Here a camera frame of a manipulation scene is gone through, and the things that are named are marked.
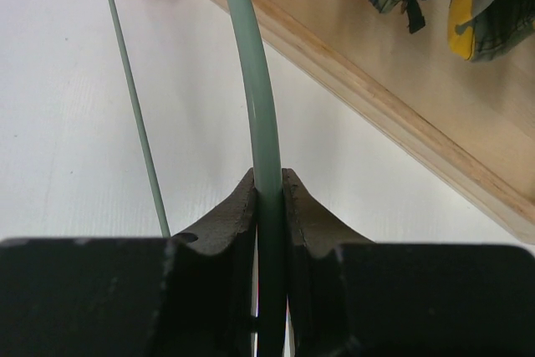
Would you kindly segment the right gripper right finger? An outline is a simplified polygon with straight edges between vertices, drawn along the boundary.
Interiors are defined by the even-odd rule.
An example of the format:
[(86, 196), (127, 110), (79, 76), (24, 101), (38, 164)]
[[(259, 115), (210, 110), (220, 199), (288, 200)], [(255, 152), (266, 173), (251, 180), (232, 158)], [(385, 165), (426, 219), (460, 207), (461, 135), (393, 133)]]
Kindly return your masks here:
[(494, 244), (377, 243), (283, 171), (296, 356), (531, 356), (534, 257)]

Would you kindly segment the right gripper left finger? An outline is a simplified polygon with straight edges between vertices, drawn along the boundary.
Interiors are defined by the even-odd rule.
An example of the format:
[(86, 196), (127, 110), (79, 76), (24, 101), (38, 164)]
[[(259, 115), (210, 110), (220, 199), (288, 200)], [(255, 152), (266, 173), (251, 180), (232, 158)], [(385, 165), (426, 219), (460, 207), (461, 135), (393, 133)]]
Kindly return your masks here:
[(4, 356), (250, 356), (257, 193), (170, 238), (1, 244)]

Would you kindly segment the mint green hanger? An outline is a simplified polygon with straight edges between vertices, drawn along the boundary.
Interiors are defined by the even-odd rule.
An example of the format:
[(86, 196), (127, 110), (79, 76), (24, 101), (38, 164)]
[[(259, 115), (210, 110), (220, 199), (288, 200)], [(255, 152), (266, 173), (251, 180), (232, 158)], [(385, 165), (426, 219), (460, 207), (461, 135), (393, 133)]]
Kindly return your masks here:
[(122, 27), (115, 34), (162, 235), (164, 302), (152, 356), (280, 356), (286, 324), (285, 206), (277, 116), (252, 0), (227, 0), (239, 53), (252, 168), (235, 190), (172, 233)]

